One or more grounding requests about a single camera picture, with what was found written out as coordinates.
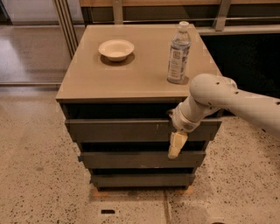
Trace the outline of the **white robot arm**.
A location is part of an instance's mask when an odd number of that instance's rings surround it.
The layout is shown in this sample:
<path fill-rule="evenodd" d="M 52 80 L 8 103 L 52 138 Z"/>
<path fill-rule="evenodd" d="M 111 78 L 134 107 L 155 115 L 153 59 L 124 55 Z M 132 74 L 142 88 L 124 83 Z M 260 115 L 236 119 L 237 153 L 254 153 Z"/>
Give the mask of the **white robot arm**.
<path fill-rule="evenodd" d="M 197 129 L 200 122 L 219 109 L 225 109 L 262 131 L 280 138 L 280 100 L 254 94 L 237 88 L 227 77 L 202 73 L 190 83 L 190 95 L 171 110 L 171 133 L 168 158 L 176 158 L 183 148 L 188 134 Z"/>

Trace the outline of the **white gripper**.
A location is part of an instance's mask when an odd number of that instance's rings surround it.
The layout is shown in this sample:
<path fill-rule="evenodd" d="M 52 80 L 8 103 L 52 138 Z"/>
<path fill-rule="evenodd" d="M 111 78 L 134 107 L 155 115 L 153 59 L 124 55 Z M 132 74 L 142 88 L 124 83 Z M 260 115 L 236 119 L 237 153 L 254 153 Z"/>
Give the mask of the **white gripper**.
<path fill-rule="evenodd" d="M 181 102 L 168 114 L 173 127 L 177 130 L 177 132 L 171 133 L 168 151 L 168 158 L 174 159 L 179 155 L 187 141 L 188 135 L 186 133 L 193 132 L 200 125 L 201 117 L 196 114 L 196 107 L 189 102 Z"/>

